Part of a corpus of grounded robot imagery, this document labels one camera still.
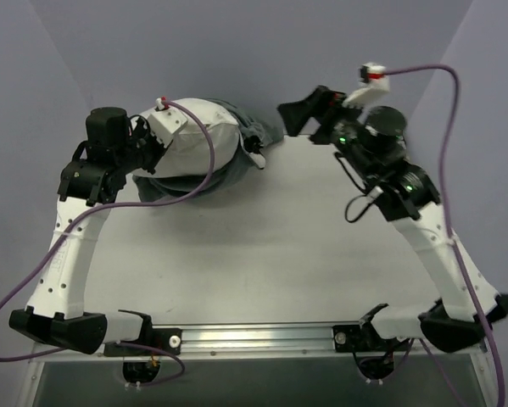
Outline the white pillow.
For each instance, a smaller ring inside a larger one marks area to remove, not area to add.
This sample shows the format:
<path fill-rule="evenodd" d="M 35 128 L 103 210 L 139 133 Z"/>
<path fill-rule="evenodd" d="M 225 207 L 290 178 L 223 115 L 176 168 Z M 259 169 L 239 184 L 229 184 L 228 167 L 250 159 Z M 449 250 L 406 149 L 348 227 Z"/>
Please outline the white pillow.
<path fill-rule="evenodd" d="M 187 119 L 187 126 L 177 134 L 165 156 L 150 175 L 144 170 L 134 170 L 135 176 L 147 178 L 174 178 L 204 176 L 209 164 L 215 170 L 230 167 L 234 158 L 243 157 L 246 165 L 259 170 L 266 167 L 263 149 L 268 140 L 265 128 L 256 120 L 242 115 L 236 106 L 222 101 L 202 98 L 182 98 L 171 107 L 164 98 L 157 98 L 149 111 L 176 108 Z"/>

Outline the grey green pillowcase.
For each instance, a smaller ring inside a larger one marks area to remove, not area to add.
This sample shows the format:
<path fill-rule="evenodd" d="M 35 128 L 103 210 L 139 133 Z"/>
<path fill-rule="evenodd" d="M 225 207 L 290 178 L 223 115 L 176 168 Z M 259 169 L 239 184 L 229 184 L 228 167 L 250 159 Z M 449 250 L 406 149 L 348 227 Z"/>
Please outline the grey green pillowcase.
<path fill-rule="evenodd" d="M 181 98 L 176 102 L 203 123 L 215 150 L 210 180 L 198 197 L 231 187 L 250 169 L 266 167 L 265 150 L 283 141 L 281 127 L 251 111 L 217 98 Z M 154 202 L 180 198 L 198 187 L 209 168 L 209 145 L 194 120 L 174 137 L 153 175 L 138 170 L 132 175 L 139 199 Z"/>

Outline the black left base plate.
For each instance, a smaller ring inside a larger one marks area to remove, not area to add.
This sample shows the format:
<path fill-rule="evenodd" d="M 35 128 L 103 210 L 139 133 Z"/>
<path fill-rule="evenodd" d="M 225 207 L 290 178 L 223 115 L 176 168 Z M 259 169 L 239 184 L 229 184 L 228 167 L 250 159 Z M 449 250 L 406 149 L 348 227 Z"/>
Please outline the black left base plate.
<path fill-rule="evenodd" d="M 148 346 L 169 354 L 179 355 L 181 353 L 181 337 L 182 329 L 177 327 L 150 328 L 148 332 L 142 333 L 137 340 L 128 341 L 128 343 Z M 104 345 L 103 355 L 106 357 L 140 357 L 155 355 L 155 352 L 108 343 Z"/>

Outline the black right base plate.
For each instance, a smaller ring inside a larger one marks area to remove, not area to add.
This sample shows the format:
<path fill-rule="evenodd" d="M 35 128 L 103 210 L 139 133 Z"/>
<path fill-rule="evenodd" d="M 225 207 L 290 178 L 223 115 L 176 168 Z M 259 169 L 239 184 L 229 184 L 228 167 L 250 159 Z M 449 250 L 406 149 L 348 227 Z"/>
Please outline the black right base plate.
<path fill-rule="evenodd" d="M 370 326 L 359 324 L 332 327 L 333 344 L 338 353 L 387 353 L 406 350 L 409 340 L 382 339 Z"/>

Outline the aluminium front rail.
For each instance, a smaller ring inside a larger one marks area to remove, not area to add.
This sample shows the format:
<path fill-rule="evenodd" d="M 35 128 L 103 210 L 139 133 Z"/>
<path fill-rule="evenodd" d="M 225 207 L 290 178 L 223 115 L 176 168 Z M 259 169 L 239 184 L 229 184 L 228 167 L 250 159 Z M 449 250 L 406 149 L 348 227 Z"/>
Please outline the aluminium front rail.
<path fill-rule="evenodd" d="M 191 360 L 266 360 L 293 357 L 330 357 L 338 353 L 333 344 L 332 327 L 359 324 L 370 326 L 382 339 L 418 340 L 429 343 L 439 353 L 476 353 L 483 342 L 481 337 L 467 337 L 463 332 L 442 330 L 425 335 L 421 318 L 405 320 L 399 329 L 388 328 L 377 321 L 377 314 L 366 315 L 357 321 L 343 322 L 283 322 L 246 324 L 178 324 L 155 323 L 150 315 L 121 309 L 108 314 L 86 313 L 66 319 L 35 316 L 28 323 L 28 335 L 33 340 L 29 360 L 91 361 L 102 358 L 125 362 L 140 362 L 151 357 Z M 173 355 L 128 341 L 137 340 L 150 328 L 177 327 L 182 329 L 181 353 Z M 140 357 L 106 357 L 104 345 L 146 349 L 155 355 Z"/>

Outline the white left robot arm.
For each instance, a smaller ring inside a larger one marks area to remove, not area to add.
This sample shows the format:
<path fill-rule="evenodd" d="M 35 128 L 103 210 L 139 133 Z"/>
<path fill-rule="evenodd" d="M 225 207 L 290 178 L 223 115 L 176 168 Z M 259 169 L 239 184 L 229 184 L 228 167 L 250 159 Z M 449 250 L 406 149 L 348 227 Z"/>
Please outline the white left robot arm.
<path fill-rule="evenodd" d="M 134 129 L 122 108 L 103 107 L 86 118 L 87 138 L 62 169 L 53 238 L 26 306 L 8 324 L 37 343 L 93 354 L 123 343 L 134 355 L 153 346 L 151 319 L 137 311 L 87 312 L 87 277 L 98 237 L 126 177 L 153 170 L 164 149 L 148 128 Z"/>

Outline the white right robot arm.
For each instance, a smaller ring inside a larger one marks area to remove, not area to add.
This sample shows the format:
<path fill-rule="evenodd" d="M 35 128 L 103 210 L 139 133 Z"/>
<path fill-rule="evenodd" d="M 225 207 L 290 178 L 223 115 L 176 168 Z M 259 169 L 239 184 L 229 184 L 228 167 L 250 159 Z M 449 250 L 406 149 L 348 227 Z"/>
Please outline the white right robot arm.
<path fill-rule="evenodd" d="M 436 349 L 454 353 L 486 336 L 478 313 L 490 325 L 508 316 L 508 293 L 498 292 L 473 264 L 457 237 L 444 226 L 444 205 L 427 172 L 412 164 L 403 135 L 407 121 L 389 106 L 370 110 L 349 106 L 346 96 L 318 86 L 308 97 L 281 103 L 277 112 L 285 130 L 296 137 L 307 122 L 319 127 L 315 145 L 333 145 L 344 171 L 370 206 L 411 246 L 438 291 L 432 304 L 398 308 L 379 304 L 360 319 L 359 340 L 371 350 L 400 338 L 426 339 Z"/>

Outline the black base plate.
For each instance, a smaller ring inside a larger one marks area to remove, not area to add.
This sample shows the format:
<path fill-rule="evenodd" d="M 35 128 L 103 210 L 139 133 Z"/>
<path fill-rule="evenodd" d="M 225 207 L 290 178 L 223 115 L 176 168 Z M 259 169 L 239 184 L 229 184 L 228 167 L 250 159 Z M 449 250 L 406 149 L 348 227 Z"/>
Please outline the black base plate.
<path fill-rule="evenodd" d="M 181 353 L 181 337 L 182 329 L 177 327 L 150 328 L 148 332 L 142 333 L 137 340 L 128 341 L 128 343 L 148 346 L 169 354 L 179 355 Z M 103 355 L 106 357 L 140 357 L 155 355 L 155 352 L 108 343 L 104 345 Z"/>
<path fill-rule="evenodd" d="M 359 324 L 332 327 L 333 344 L 338 353 L 387 353 L 406 350 L 409 340 L 382 339 L 370 326 Z"/>

